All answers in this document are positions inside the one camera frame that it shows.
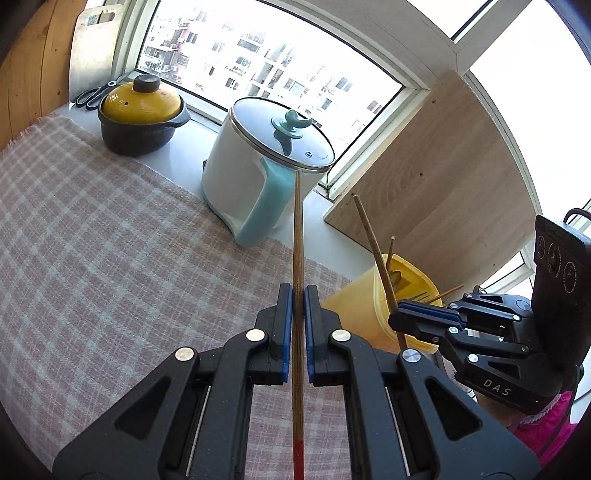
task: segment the wooden wall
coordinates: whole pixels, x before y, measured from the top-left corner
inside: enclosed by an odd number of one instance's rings
[[[448,72],[423,107],[326,222],[369,246],[352,193],[365,205],[382,251],[424,271],[440,291],[471,289],[534,232],[535,211],[515,160],[478,99]]]
[[[70,48],[86,0],[47,0],[0,66],[0,150],[68,101]]]

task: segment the teal lid knob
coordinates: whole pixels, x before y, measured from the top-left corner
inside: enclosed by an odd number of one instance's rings
[[[288,110],[285,117],[276,116],[271,119],[275,129],[290,138],[301,138],[304,135],[298,132],[300,128],[309,127],[314,120],[311,118],[300,119],[295,110]]]

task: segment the black clay pot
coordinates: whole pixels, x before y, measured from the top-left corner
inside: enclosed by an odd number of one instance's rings
[[[173,137],[176,128],[191,120],[182,97],[180,110],[175,117],[153,124],[123,124],[111,120],[103,113],[105,100],[103,98],[98,109],[103,140],[109,150],[127,157],[146,155],[162,148]]]

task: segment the silver screw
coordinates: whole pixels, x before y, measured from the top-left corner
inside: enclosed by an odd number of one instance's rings
[[[337,342],[346,342],[351,340],[351,334],[347,330],[338,329],[332,333],[332,338]]]
[[[188,346],[181,347],[174,353],[174,357],[179,362],[186,362],[187,360],[191,360],[194,356],[195,352],[193,352],[193,349]]]
[[[260,342],[264,337],[265,332],[263,330],[259,330],[258,328],[248,330],[246,333],[246,338],[248,338],[251,342]]]
[[[410,364],[415,364],[421,359],[421,354],[410,348],[402,352],[402,358],[404,358]]]

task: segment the pink clothing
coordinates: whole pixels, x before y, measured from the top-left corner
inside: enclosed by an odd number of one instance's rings
[[[533,423],[522,422],[514,431],[514,435],[538,455],[542,467],[546,466],[554,458],[577,426],[577,424],[571,423],[570,420],[566,420],[556,438],[540,457],[540,450],[566,414],[571,395],[572,392],[563,393],[555,405],[542,418]]]

